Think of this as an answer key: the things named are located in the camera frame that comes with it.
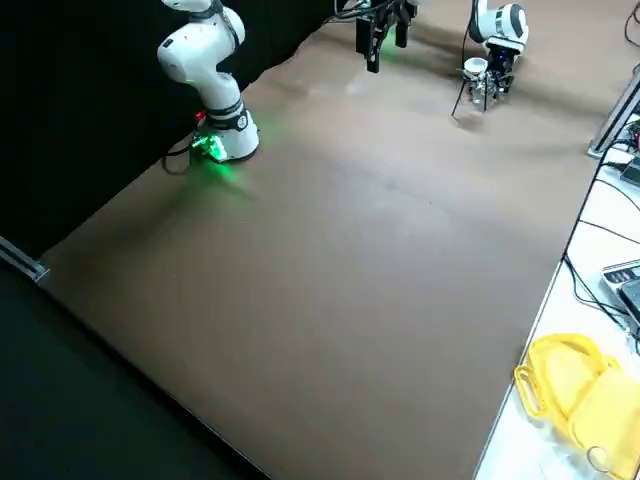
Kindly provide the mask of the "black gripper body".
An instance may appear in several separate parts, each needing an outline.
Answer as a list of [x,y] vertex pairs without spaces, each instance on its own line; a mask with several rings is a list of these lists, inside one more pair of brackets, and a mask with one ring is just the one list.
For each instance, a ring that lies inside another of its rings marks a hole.
[[493,78],[509,78],[513,76],[514,63],[520,51],[500,45],[488,46],[487,71]]
[[386,21],[388,18],[410,21],[411,2],[405,0],[365,1],[362,6],[356,8],[356,17],[375,21]]

